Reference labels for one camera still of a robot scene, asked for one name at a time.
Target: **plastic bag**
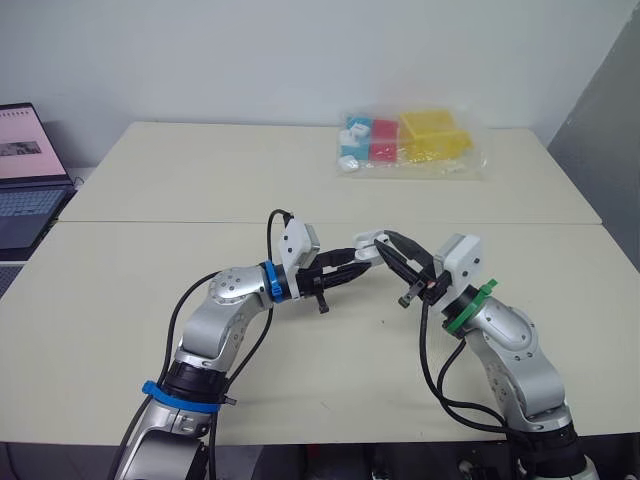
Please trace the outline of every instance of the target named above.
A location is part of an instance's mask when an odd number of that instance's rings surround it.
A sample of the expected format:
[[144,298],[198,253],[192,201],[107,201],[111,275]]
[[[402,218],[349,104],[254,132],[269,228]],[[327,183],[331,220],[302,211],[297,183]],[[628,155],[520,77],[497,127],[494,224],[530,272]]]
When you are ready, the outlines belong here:
[[338,172],[354,178],[478,178],[487,163],[486,137],[470,114],[451,108],[349,114],[338,137]]

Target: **blue cable tie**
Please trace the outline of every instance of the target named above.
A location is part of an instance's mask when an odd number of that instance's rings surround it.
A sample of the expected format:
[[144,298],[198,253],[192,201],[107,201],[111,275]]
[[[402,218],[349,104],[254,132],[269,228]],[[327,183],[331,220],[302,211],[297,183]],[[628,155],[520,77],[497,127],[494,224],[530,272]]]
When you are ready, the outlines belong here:
[[169,407],[179,408],[180,410],[189,410],[191,412],[198,413],[216,413],[220,410],[219,403],[199,403],[199,402],[189,402],[187,400],[181,400],[176,397],[172,397],[164,393],[162,390],[158,388],[155,382],[151,380],[147,380],[144,382],[142,386],[142,392],[147,395],[151,395],[160,403],[167,405]]
[[273,296],[273,301],[276,303],[280,303],[284,301],[284,298],[282,298],[282,287],[280,286],[280,282],[278,282],[276,269],[273,266],[273,263],[271,263],[271,260],[265,260],[264,266],[267,269],[267,278],[269,279],[269,284],[271,285],[271,295]]

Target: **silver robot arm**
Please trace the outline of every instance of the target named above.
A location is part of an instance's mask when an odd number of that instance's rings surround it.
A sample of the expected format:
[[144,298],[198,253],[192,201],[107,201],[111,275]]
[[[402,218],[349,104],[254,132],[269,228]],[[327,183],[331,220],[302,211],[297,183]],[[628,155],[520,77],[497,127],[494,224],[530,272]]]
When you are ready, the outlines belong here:
[[204,302],[185,324],[167,379],[157,386],[187,402],[165,403],[161,393],[150,401],[124,452],[118,480],[186,479],[190,472],[203,478],[207,451],[199,438],[209,432],[214,411],[193,408],[225,400],[225,374],[249,322],[273,305],[266,277],[254,266],[224,270],[211,280]]
[[278,245],[282,265],[267,260],[224,270],[211,279],[204,302],[185,324],[161,384],[147,382],[143,387],[149,397],[118,460],[115,479],[203,479],[208,449],[200,438],[209,433],[220,405],[235,403],[226,396],[226,374],[251,320],[274,303],[310,296],[325,313],[329,307],[324,289],[347,283],[371,266],[356,261],[354,248],[319,254],[310,225],[292,215],[285,216],[285,223]]
[[[480,239],[454,235],[432,257],[413,240],[385,233],[402,255],[385,242],[376,241],[377,250],[409,283],[399,303],[406,307],[418,296],[442,311],[449,333],[470,345],[485,368],[508,427],[505,433],[528,476],[597,480],[573,429],[562,379],[542,352],[534,323],[491,296],[495,280],[480,289],[470,284],[484,260]],[[422,270],[410,268],[404,257],[419,263]],[[508,430],[519,433],[518,438],[510,437]]]

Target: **green ring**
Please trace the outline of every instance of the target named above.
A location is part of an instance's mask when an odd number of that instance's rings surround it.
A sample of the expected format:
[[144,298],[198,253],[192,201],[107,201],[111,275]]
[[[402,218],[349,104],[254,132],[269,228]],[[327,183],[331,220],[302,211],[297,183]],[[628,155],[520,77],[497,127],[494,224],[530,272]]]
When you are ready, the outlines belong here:
[[454,334],[467,320],[469,320],[473,315],[476,314],[478,310],[482,307],[485,299],[491,295],[491,290],[495,287],[498,282],[495,279],[489,280],[483,286],[480,287],[477,295],[471,300],[471,303],[467,305],[467,307],[460,312],[453,322],[447,325],[447,332]]

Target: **wall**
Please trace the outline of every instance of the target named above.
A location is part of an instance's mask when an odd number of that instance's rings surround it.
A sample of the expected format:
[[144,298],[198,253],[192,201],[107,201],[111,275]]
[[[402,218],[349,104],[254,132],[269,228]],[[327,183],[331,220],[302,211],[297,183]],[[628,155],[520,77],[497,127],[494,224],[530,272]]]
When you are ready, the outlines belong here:
[[549,151],[640,269],[640,9]]
[[133,120],[334,124],[376,102],[470,106],[547,143],[636,0],[2,0],[0,103],[67,165]]

